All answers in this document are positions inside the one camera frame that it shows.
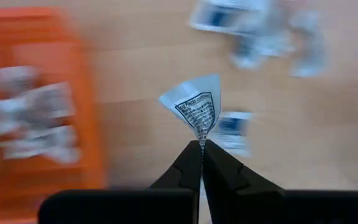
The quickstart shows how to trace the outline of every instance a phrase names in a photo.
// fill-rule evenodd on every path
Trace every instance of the blurry packet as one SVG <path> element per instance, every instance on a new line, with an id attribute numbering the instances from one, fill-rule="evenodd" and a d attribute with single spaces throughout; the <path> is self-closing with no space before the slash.
<path id="1" fill-rule="evenodd" d="M 17 95 L 31 90 L 37 77 L 35 68 L 31 66 L 0 68 L 0 91 Z"/>
<path id="2" fill-rule="evenodd" d="M 25 110 L 25 107 L 23 98 L 0 100 L 0 135 L 8 134 L 20 128 L 21 122 L 17 119 L 17 116 Z"/>
<path id="3" fill-rule="evenodd" d="M 32 117 L 62 118 L 74 114 L 68 83 L 46 85 L 24 93 Z"/>
<path id="4" fill-rule="evenodd" d="M 58 124 L 56 119 L 52 119 L 47 111 L 41 111 L 33 106 L 28 106 L 18 114 L 17 119 L 22 121 L 24 127 L 32 133 L 42 133 L 48 128 Z"/>
<path id="5" fill-rule="evenodd" d="M 81 151 L 75 147 L 75 132 L 73 126 L 61 126 L 49 129 L 51 135 L 44 156 L 61 164 L 77 162 Z"/>
<path id="6" fill-rule="evenodd" d="M 281 57 L 293 50 L 284 11 L 269 2 L 265 10 L 253 12 L 237 28 L 232 61 L 240 69 L 259 68 L 269 56 Z"/>
<path id="7" fill-rule="evenodd" d="M 160 102 L 194 131 L 203 149 L 221 113 L 219 75 L 185 81 L 160 96 Z"/>
<path id="8" fill-rule="evenodd" d="M 231 154 L 250 156 L 247 128 L 252 113 L 224 111 L 208 138 Z"/>
<path id="9" fill-rule="evenodd" d="M 190 17 L 190 26 L 234 34 L 249 19 L 249 11 L 265 11 L 269 4 L 270 0 L 200 0 Z"/>
<path id="10" fill-rule="evenodd" d="M 25 159 L 43 154 L 42 141 L 13 140 L 0 142 L 4 159 Z"/>
<path id="11" fill-rule="evenodd" d="M 292 76 L 312 77 L 321 73 L 326 64 L 326 49 L 318 26 L 318 13 L 312 10 L 298 11 L 290 21 L 291 26 L 303 34 L 301 56 L 293 65 Z"/>

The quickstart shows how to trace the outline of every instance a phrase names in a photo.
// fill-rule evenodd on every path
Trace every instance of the printed label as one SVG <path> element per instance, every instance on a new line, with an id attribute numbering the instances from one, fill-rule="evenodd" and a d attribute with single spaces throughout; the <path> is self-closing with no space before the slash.
<path id="1" fill-rule="evenodd" d="M 200 145 L 204 148 L 206 136 L 213 128 L 215 120 L 212 93 L 200 93 L 180 103 L 175 108 L 182 114 L 187 123 L 196 130 Z"/>
<path id="2" fill-rule="evenodd" d="M 250 156 L 246 138 L 250 117 L 249 112 L 223 112 L 209 134 L 210 140 L 229 153 Z"/>

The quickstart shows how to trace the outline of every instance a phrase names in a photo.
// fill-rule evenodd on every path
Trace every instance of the wooden floor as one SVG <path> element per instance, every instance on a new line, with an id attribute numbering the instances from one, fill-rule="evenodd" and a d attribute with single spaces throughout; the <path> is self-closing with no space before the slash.
<path id="1" fill-rule="evenodd" d="M 257 72 L 236 69 L 230 37 L 188 26 L 195 2 L 0 0 L 0 7 L 62 7 L 88 41 L 112 185 L 151 184 L 195 138 L 158 96 L 220 73 L 223 109 L 255 113 L 252 157 L 241 161 L 289 189 L 358 189 L 358 1 L 314 1 L 329 68 L 309 79 L 288 76 L 291 56 Z"/>

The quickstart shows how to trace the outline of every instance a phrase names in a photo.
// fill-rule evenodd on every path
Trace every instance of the paper wrapper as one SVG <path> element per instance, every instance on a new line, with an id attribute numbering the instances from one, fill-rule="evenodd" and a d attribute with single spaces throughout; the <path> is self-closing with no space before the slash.
<path id="1" fill-rule="evenodd" d="M 271 2 L 272 0 L 199 0 L 190 17 L 190 26 L 199 30 L 235 34 L 244 20 L 268 11 Z"/>
<path id="2" fill-rule="evenodd" d="M 302 31 L 304 37 L 302 54 L 293 65 L 292 76 L 305 78 L 321 73 L 327 64 L 327 56 L 323 35 L 318 26 L 318 12 L 298 11 L 290 24 Z"/>
<path id="3" fill-rule="evenodd" d="M 27 91 L 24 97 L 37 117 L 54 119 L 74 114 L 70 86 L 67 83 L 46 85 Z"/>
<path id="4" fill-rule="evenodd" d="M 188 80 L 160 96 L 160 102 L 196 134 L 202 149 L 221 113 L 219 75 Z"/>
<path id="5" fill-rule="evenodd" d="M 37 77 L 35 68 L 31 66 L 0 68 L 0 91 L 17 95 L 31 90 Z"/>
<path id="6" fill-rule="evenodd" d="M 0 100 L 0 135 L 17 130 L 21 122 L 17 119 L 19 113 L 26 108 L 23 98 Z"/>
<path id="7" fill-rule="evenodd" d="M 75 147 L 72 126 L 61 126 L 44 131 L 30 131 L 25 139 L 0 142 L 4 159 L 25 159 L 43 155 L 61 164 L 78 161 L 81 154 Z"/>
<path id="8" fill-rule="evenodd" d="M 259 68 L 269 56 L 282 57 L 294 48 L 287 31 L 284 10 L 269 2 L 264 10 L 252 12 L 239 26 L 232 61 L 240 69 Z"/>
<path id="9" fill-rule="evenodd" d="M 222 112 L 208 138 L 228 153 L 248 157 L 247 129 L 251 117 L 250 112 Z"/>

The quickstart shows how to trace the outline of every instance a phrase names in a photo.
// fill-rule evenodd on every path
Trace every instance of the orange plastic crate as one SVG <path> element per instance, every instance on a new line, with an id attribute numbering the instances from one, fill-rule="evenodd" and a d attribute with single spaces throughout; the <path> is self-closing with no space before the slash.
<path id="1" fill-rule="evenodd" d="M 67 122 L 75 127 L 82 157 L 61 165 L 42 156 L 1 161 L 0 153 L 0 223 L 36 222 L 43 199 L 59 190 L 106 186 L 84 49 L 64 28 L 58 10 L 0 9 L 0 68 L 17 65 L 35 66 L 44 84 L 70 84 L 75 115 Z"/>

